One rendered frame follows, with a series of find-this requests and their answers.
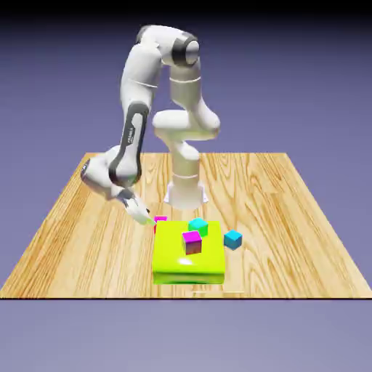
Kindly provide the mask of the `small cyan cube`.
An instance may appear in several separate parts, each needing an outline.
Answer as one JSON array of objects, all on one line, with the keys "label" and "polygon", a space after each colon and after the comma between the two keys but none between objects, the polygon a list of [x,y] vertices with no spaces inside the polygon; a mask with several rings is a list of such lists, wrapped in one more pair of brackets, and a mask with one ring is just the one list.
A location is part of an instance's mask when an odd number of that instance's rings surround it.
[{"label": "small cyan cube", "polygon": [[198,231],[201,237],[207,236],[209,231],[209,224],[200,217],[194,218],[188,222],[189,231]]}]

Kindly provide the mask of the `small blue cube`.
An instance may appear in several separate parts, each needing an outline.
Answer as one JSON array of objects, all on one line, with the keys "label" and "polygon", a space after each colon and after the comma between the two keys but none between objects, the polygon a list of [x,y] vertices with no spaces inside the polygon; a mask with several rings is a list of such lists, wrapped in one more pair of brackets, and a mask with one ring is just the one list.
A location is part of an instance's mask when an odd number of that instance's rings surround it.
[{"label": "small blue cube", "polygon": [[231,250],[236,250],[242,244],[242,234],[235,231],[230,230],[224,234],[224,246],[228,247]]}]

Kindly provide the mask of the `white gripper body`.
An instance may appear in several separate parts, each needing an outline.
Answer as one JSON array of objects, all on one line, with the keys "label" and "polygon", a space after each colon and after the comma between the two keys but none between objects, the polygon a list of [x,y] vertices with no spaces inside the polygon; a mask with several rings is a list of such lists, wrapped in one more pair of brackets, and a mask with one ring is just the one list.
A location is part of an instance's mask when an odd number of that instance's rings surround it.
[{"label": "white gripper body", "polygon": [[141,225],[155,226],[155,220],[150,216],[150,212],[138,198],[123,199],[126,212],[133,218],[134,221]]}]

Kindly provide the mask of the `large lime green box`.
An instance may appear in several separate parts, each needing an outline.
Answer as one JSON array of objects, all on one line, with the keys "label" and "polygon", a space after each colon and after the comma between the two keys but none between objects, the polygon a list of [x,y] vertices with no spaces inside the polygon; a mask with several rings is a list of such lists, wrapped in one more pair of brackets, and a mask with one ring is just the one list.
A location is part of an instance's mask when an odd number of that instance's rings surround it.
[{"label": "large lime green box", "polygon": [[160,221],[153,247],[154,284],[222,284],[225,280],[225,252],[220,223],[208,222],[201,252],[186,254],[182,234],[186,221]]}]

